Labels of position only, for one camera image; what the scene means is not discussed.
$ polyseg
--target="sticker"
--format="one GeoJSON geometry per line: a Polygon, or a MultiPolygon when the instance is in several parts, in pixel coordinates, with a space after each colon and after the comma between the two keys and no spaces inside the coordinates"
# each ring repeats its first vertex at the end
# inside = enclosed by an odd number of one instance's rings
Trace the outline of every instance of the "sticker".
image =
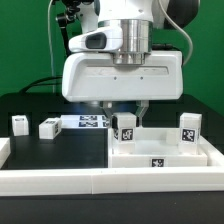
{"type": "Polygon", "coordinates": [[[98,127],[98,122],[88,122],[88,121],[84,121],[84,122],[79,122],[79,127],[80,128],[96,128],[98,127]]]}
{"type": "Polygon", "coordinates": [[[122,141],[131,141],[133,140],[133,129],[122,129],[122,141]]]}
{"type": "Polygon", "coordinates": [[[151,163],[152,167],[164,167],[165,166],[165,159],[152,159],[151,163]]]}
{"type": "Polygon", "coordinates": [[[59,131],[59,129],[58,129],[58,124],[56,124],[56,125],[55,125],[55,134],[57,134],[58,131],[59,131]]]}
{"type": "Polygon", "coordinates": [[[194,129],[183,129],[182,130],[182,141],[184,142],[195,142],[196,141],[196,130],[194,129]]]}
{"type": "Polygon", "coordinates": [[[114,129],[114,138],[116,138],[118,140],[118,129],[114,129]]]}
{"type": "Polygon", "coordinates": [[[16,118],[15,121],[24,121],[24,118],[16,118]]]}
{"type": "Polygon", "coordinates": [[[81,121],[97,121],[97,116],[80,116],[81,121]]]}
{"type": "Polygon", "coordinates": [[[56,121],[46,121],[45,123],[46,123],[46,124],[55,124],[56,121]]]}
{"type": "Polygon", "coordinates": [[[201,129],[198,129],[198,139],[200,138],[201,129]]]}

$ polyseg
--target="white cube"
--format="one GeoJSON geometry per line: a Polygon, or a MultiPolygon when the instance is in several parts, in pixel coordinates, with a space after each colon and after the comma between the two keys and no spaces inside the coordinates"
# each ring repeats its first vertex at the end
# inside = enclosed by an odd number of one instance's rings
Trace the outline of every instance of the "white cube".
{"type": "Polygon", "coordinates": [[[29,135],[29,124],[25,115],[12,116],[14,136],[29,135]]]}
{"type": "Polygon", "coordinates": [[[131,113],[115,113],[116,128],[113,136],[114,154],[131,154],[135,150],[136,116],[131,113]]]}
{"type": "Polygon", "coordinates": [[[40,139],[54,139],[61,132],[60,118],[48,118],[39,125],[40,139]]]}
{"type": "Polygon", "coordinates": [[[179,139],[179,150],[181,153],[198,154],[201,120],[201,114],[183,113],[181,115],[179,139]]]}

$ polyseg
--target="white tray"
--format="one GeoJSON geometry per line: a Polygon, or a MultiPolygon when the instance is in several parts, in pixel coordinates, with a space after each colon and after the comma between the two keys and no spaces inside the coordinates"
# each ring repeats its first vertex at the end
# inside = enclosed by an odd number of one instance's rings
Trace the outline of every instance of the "white tray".
{"type": "Polygon", "coordinates": [[[223,155],[200,147],[207,166],[0,171],[0,196],[224,190],[223,155]]]}
{"type": "MultiPolygon", "coordinates": [[[[167,144],[166,128],[136,128],[135,130],[135,150],[132,154],[113,154],[116,147],[113,138],[113,131],[109,130],[109,168],[138,168],[138,167],[193,167],[207,166],[207,155],[203,150],[204,141],[200,137],[198,144],[198,154],[183,154],[178,148],[178,138],[172,144],[167,144]]],[[[172,129],[175,136],[178,136],[179,129],[172,129]]]]}

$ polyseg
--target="black table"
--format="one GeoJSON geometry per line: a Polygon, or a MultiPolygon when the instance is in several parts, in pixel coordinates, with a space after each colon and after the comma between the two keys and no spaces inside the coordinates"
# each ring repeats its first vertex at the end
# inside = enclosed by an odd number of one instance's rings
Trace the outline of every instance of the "black table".
{"type": "MultiPolygon", "coordinates": [[[[135,102],[113,111],[135,113],[135,102]]],[[[201,113],[201,135],[224,153],[224,118],[189,95],[152,101],[143,126],[178,127],[183,112],[201,113]]],[[[40,141],[38,125],[61,115],[100,115],[99,106],[69,103],[54,94],[7,94],[0,98],[0,136],[11,139],[5,170],[107,167],[107,130],[63,130],[40,141]],[[30,135],[14,137],[11,116],[25,114],[30,135]]],[[[224,223],[223,192],[167,192],[103,195],[1,197],[0,223],[224,223]]]]}

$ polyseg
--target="green wall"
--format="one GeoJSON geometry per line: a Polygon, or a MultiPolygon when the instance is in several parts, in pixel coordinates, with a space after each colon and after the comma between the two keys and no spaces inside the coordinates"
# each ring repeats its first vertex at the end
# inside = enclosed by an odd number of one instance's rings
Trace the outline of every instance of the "green wall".
{"type": "MultiPolygon", "coordinates": [[[[1,0],[0,95],[17,92],[36,79],[51,75],[47,36],[49,0],[1,0]]],[[[201,0],[196,19],[185,30],[194,42],[194,53],[183,68],[184,92],[224,115],[224,2],[201,0]]],[[[53,14],[63,11],[58,4],[53,14]]],[[[62,39],[52,16],[53,47],[57,75],[65,59],[62,39]]],[[[69,27],[77,32],[78,25],[69,27]]],[[[173,43],[185,53],[187,44],[176,31],[157,30],[154,42],[173,43]]],[[[51,91],[36,88],[32,91],[51,91]]]]}

